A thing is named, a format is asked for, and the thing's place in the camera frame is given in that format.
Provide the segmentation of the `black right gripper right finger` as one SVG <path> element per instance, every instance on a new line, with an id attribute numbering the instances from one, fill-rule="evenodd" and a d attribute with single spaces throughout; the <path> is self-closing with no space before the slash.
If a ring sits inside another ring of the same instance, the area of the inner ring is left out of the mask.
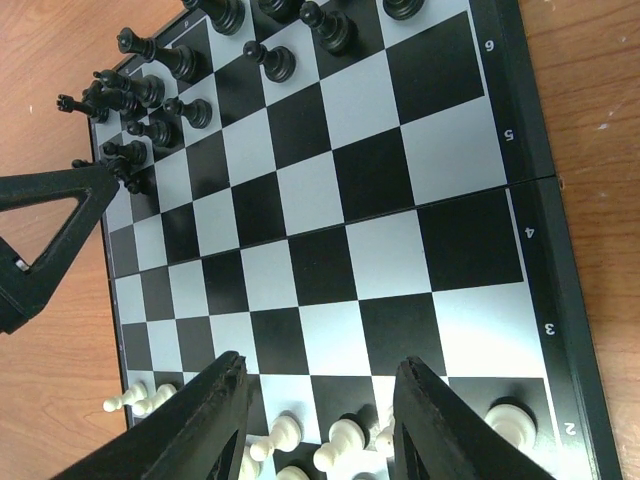
<path id="1" fill-rule="evenodd" d="M 395 479 L 550 479 L 501 438 L 420 358 L 396 372 Z"/>

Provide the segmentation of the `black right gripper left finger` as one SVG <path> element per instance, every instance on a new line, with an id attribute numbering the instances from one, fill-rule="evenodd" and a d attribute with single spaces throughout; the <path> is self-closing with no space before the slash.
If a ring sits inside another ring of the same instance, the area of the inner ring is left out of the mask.
<path id="1" fill-rule="evenodd" d="M 237 479 L 249 409 L 245 358 L 227 351 L 141 423 L 57 479 Z"/>

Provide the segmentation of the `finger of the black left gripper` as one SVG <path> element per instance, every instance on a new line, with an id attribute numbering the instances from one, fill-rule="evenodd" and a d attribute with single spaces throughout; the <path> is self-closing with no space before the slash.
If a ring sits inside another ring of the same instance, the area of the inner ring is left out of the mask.
<path id="1" fill-rule="evenodd" d="M 99 164 L 1 179 L 1 210 L 73 198 L 75 209 L 47 247 L 27 264 L 1 242 L 1 331 L 11 334 L 47 305 L 92 230 L 119 190 L 118 180 Z"/>

